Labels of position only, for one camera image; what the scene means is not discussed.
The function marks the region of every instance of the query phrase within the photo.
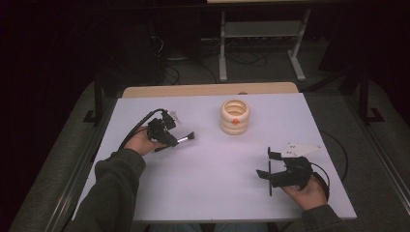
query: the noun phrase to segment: motion capture device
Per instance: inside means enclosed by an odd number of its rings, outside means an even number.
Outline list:
[[[147,135],[150,140],[157,140],[162,144],[165,144],[167,147],[175,147],[179,144],[177,138],[172,135],[169,130],[172,130],[176,127],[175,122],[181,124],[176,116],[176,113],[171,111],[168,112],[165,109],[159,108],[154,111],[151,111],[147,114],[126,136],[123,142],[120,145],[119,149],[123,149],[127,142],[138,132],[143,130],[138,130],[144,123],[146,123],[155,113],[161,112],[161,119],[154,118],[151,122],[148,123]]]
[[[312,146],[305,144],[289,143],[287,150],[284,153],[271,152],[271,148],[268,148],[268,164],[269,172],[256,170],[259,178],[269,181],[269,193],[272,196],[272,188],[287,187],[287,186],[299,186],[300,189],[304,189],[308,185],[310,176],[314,176],[322,188],[325,191],[326,199],[329,200],[330,193],[330,179],[325,170],[319,165],[310,162],[307,158],[303,157],[311,152],[321,150],[320,146]],[[285,171],[272,173],[271,160],[282,160]],[[312,169],[312,165],[319,167],[326,175],[328,184],[323,178]]]

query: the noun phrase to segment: stacked wooden rings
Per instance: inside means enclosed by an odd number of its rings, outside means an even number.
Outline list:
[[[220,128],[228,134],[244,133],[249,124],[250,108],[241,100],[229,100],[220,108]]]

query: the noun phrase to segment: gray sleeve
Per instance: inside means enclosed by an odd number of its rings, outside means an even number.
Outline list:
[[[69,231],[130,231],[145,161],[123,149],[97,162],[96,183],[81,202]]]
[[[302,221],[306,231],[353,231],[343,223],[329,205],[319,206],[302,212]]]

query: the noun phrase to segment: hand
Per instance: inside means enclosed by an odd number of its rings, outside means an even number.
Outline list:
[[[313,176],[310,177],[307,186],[302,190],[300,190],[300,187],[282,187],[282,190],[304,211],[328,204],[325,191]]]
[[[165,146],[159,142],[149,140],[147,129],[147,127],[137,129],[138,132],[127,142],[124,148],[133,149],[139,155],[145,156],[152,150]]]

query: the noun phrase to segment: white table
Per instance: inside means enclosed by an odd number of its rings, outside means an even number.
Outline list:
[[[228,135],[220,129],[220,106],[229,99],[249,104],[250,122],[244,134]],[[280,188],[269,196],[267,181],[259,179],[255,170],[268,169],[268,147],[278,152],[288,142],[325,147],[302,94],[120,99],[96,162],[116,151],[129,130],[157,108],[177,111],[182,125],[171,130],[172,134],[179,138],[194,131],[195,139],[144,157],[147,167],[140,179],[134,220],[282,221],[300,217],[298,206]],[[330,176],[329,203],[336,213],[355,218],[326,148],[307,158]],[[284,169],[283,162],[272,162],[273,172]],[[94,183],[93,167],[80,201]]]

